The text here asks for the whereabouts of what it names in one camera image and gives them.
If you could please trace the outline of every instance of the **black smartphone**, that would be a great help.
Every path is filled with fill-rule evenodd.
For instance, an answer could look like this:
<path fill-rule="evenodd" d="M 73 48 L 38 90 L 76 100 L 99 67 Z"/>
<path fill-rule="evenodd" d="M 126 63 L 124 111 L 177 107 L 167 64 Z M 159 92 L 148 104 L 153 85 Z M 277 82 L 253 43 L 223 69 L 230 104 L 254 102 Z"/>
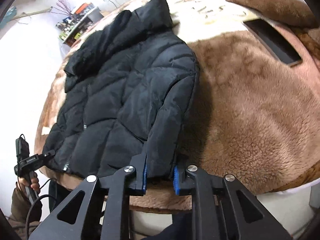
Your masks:
<path fill-rule="evenodd" d="M 302 62 L 302 58 L 294 47 L 265 20 L 255 19 L 244 21 L 243 24 L 260 40 L 275 58 L 290 67 Z"/>

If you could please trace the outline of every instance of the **silver bolt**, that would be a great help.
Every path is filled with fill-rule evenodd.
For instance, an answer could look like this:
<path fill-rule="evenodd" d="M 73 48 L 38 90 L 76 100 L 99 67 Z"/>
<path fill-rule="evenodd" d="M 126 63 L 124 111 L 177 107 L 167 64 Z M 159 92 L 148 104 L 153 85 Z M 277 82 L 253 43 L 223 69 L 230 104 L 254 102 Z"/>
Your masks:
<path fill-rule="evenodd" d="M 97 177 L 95 175 L 89 175 L 87 177 L 87 182 L 95 182 L 97 180 Z"/>
<path fill-rule="evenodd" d="M 197 169 L 198 169 L 198 167 L 195 166 L 195 165 L 189 165 L 188 166 L 188 171 L 196 171 Z"/>
<path fill-rule="evenodd" d="M 132 172 L 132 171 L 134 171 L 134 167 L 133 166 L 125 166 L 124 171 L 125 172 Z"/>
<path fill-rule="evenodd" d="M 235 176 L 233 176 L 232 174 L 227 174 L 227 175 L 225 176 L 225 179 L 226 179 L 227 181 L 234 181 L 234 180 L 235 180 Z"/>

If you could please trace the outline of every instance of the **brown fleece blanket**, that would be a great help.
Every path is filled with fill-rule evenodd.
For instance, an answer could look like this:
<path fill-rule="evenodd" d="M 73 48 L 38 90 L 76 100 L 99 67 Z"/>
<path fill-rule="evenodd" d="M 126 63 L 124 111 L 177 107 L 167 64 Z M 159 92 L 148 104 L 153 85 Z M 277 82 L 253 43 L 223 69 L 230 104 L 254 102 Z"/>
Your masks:
<path fill-rule="evenodd" d="M 63 69 L 69 56 L 112 17 L 82 36 L 60 67 L 39 120 L 35 153 L 42 151 L 46 130 L 64 102 Z M 189 44 L 200 62 L 200 88 L 178 152 L 210 174 L 235 174 L 254 194 L 287 189 L 297 180 L 294 185 L 300 186 L 320 175 L 319 61 L 289 29 L 276 28 L 301 55 L 302 64 L 289 68 L 275 60 L 248 31 Z M 81 181 L 47 168 L 41 172 L 69 189 Z M 130 198 L 132 209 L 169 213 L 191 208 L 190 197 L 175 196 L 171 182 L 147 188 L 146 196 Z"/>

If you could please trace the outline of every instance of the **brown sleeve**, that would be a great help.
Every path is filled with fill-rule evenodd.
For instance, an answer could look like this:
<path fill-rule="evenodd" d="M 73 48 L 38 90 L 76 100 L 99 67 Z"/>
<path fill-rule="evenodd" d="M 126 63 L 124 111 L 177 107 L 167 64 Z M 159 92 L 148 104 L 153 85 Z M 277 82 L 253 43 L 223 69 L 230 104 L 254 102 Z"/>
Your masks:
<path fill-rule="evenodd" d="M 31 207 L 30 201 L 25 195 L 16 187 L 12 194 L 11 216 L 12 220 L 26 223 L 28 211 Z M 38 201 L 33 207 L 30 214 L 29 222 L 40 221 L 42 215 L 42 203 Z"/>

